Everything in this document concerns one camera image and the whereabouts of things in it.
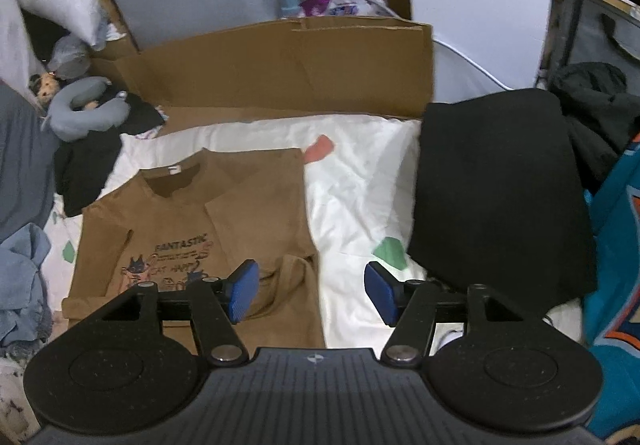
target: brown t-shirt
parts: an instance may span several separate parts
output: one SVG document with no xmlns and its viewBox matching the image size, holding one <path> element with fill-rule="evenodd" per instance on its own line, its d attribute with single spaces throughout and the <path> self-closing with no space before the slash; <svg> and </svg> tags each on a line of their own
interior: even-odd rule
<svg viewBox="0 0 640 445">
<path fill-rule="evenodd" d="M 201 277 L 228 277 L 254 259 L 258 295 L 236 325 L 247 348 L 324 347 L 299 149 L 202 149 L 178 164 L 140 171 L 83 214 L 63 303 L 69 319 L 140 281 L 184 289 Z"/>
</svg>

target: clear plastic bag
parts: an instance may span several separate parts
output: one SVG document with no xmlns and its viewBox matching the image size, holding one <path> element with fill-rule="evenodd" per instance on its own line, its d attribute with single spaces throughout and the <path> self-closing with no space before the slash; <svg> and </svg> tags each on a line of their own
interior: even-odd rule
<svg viewBox="0 0 640 445">
<path fill-rule="evenodd" d="M 89 69 L 87 45 L 74 34 L 61 37 L 53 47 L 47 69 L 63 80 L 77 79 Z"/>
</svg>

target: power cord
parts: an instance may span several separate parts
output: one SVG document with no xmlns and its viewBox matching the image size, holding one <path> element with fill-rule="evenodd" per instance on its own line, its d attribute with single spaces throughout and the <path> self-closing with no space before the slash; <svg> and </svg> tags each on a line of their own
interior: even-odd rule
<svg viewBox="0 0 640 445">
<path fill-rule="evenodd" d="M 373 5 L 379 6 L 380 8 L 382 8 L 382 10 L 384 10 L 386 13 L 388 13 L 391 17 L 396 18 L 396 19 L 402 19 L 391 8 L 389 8 L 386 5 L 386 3 L 384 3 L 383 0 L 366 0 L 366 1 L 368 3 L 372 3 Z M 433 37 L 433 41 L 436 44 L 439 44 L 442 47 L 447 48 L 447 50 L 451 50 L 456 55 L 462 57 L 465 61 L 467 61 L 469 64 L 471 64 L 471 66 L 476 68 L 479 72 L 481 72 L 483 75 L 485 75 L 488 79 L 490 79 L 496 85 L 500 86 L 500 88 L 504 89 L 505 91 L 513 91 L 513 88 L 510 88 L 508 85 L 506 85 L 505 83 L 501 82 L 501 80 L 499 80 L 493 74 L 489 73 L 486 69 L 484 69 L 482 66 L 480 66 L 476 61 L 470 59 L 468 56 L 466 56 L 464 53 L 462 53 L 462 51 L 457 50 L 452 45 L 444 42 L 443 40 L 439 40 L 436 37 Z"/>
</svg>

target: red patch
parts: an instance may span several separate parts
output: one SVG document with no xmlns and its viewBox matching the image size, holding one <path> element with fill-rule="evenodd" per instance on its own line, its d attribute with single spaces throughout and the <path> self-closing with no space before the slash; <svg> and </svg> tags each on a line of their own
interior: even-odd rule
<svg viewBox="0 0 640 445">
<path fill-rule="evenodd" d="M 334 143 L 328 136 L 318 136 L 318 139 L 313 143 L 313 145 L 306 148 L 305 155 L 303 157 L 305 164 L 320 162 L 320 160 L 323 160 L 334 152 L 334 147 Z"/>
</svg>

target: bed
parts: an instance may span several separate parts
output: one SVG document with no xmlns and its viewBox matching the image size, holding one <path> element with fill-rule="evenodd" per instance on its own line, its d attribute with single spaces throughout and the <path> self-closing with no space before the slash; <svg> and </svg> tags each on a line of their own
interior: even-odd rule
<svg viewBox="0 0 640 445">
<path fill-rule="evenodd" d="M 141 168 L 171 165 L 200 148 L 235 152 L 301 148 L 305 151 L 306 208 L 320 255 L 322 326 L 330 348 L 370 347 L 379 353 L 391 329 L 385 327 L 364 292 L 366 263 L 378 260 L 404 281 L 424 278 L 405 255 L 412 228 L 418 156 L 417 120 L 369 115 L 236 122 L 192 128 L 152 140 L 122 135 L 123 148 L 101 195 Z M 65 218 L 56 197 L 45 231 L 52 250 L 42 267 L 54 311 L 68 294 L 82 229 L 82 216 Z M 550 313 L 554 325 L 575 340 L 581 335 L 578 301 Z M 460 325 L 438 325 L 456 335 Z"/>
</svg>

